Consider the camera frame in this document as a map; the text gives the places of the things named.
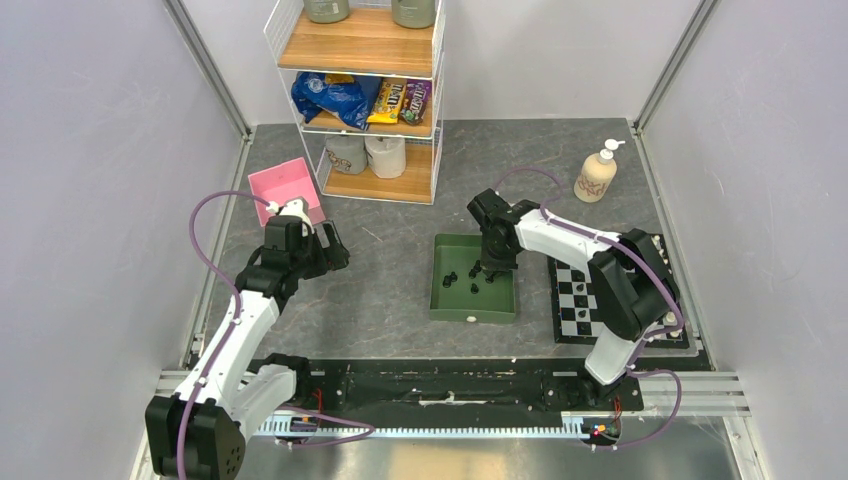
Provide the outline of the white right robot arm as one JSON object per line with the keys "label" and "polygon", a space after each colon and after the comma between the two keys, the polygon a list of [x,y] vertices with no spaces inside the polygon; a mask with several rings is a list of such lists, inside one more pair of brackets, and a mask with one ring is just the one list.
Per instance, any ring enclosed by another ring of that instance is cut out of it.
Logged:
{"label": "white right robot arm", "polygon": [[510,204],[493,189],[477,194],[467,209],[482,234],[483,271],[511,272],[520,253],[536,252],[587,276],[603,323],[577,373],[577,395],[588,408],[616,398],[621,380],[655,337],[684,331],[679,287],[645,231],[596,230],[529,200]]}

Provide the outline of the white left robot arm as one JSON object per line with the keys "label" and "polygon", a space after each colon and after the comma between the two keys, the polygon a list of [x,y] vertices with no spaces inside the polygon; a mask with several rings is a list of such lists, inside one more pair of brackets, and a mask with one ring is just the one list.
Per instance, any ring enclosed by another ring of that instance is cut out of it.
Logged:
{"label": "white left robot arm", "polygon": [[277,215],[234,281],[224,319],[195,367],[145,410],[153,471],[173,479],[234,479],[249,438],[283,403],[307,405],[314,383],[304,357],[283,356],[244,378],[259,343],[302,280],[344,269],[350,253],[331,221],[323,232],[298,215]]}

